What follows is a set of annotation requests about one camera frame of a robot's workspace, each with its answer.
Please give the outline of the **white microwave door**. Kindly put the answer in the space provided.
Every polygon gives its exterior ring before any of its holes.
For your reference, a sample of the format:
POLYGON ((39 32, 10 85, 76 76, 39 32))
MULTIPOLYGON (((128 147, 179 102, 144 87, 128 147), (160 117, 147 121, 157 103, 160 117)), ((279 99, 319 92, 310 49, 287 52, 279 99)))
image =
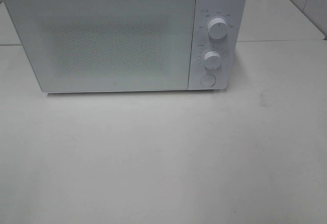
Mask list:
POLYGON ((184 90, 195 0, 4 0, 46 93, 184 90))

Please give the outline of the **white timer knob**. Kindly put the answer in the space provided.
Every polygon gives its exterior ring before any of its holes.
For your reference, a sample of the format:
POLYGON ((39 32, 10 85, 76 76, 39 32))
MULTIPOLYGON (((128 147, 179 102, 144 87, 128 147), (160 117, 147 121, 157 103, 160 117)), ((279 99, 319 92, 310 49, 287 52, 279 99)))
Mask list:
POLYGON ((210 51, 204 55, 203 63, 206 69, 217 69, 222 64, 222 57, 219 52, 210 51))

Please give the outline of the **upper white power knob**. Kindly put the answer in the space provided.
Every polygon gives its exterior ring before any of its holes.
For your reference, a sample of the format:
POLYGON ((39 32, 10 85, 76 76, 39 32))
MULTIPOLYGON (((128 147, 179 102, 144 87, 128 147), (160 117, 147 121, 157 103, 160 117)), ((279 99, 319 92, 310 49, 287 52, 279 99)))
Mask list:
POLYGON ((208 35, 215 40, 225 37, 227 35, 227 29, 227 22, 221 16, 211 19, 207 24, 208 35))

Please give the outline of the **white microwave oven body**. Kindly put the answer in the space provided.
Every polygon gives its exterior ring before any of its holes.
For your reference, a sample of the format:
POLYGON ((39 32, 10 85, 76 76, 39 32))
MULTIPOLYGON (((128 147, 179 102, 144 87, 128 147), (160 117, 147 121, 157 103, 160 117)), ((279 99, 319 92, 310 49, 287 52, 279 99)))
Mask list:
POLYGON ((187 89, 184 90, 219 90, 226 88, 234 59, 236 41, 242 21, 245 1, 246 0, 195 0, 189 82, 187 89), (226 20, 228 29, 225 37, 215 40, 208 35, 207 24, 211 19, 217 16, 221 16, 226 20), (222 64, 217 69, 206 69, 204 66, 203 57, 210 51, 217 51, 222 57, 222 64), (206 74, 212 74, 216 77, 214 86, 206 87, 201 85, 200 79, 206 74))

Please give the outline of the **round white door button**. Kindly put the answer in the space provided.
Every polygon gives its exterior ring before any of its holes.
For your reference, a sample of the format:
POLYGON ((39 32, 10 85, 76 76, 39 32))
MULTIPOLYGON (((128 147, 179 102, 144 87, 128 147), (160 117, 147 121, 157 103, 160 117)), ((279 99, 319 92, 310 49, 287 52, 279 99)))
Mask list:
POLYGON ((212 87, 216 83, 216 77, 212 74, 206 74, 200 79, 202 86, 212 87))

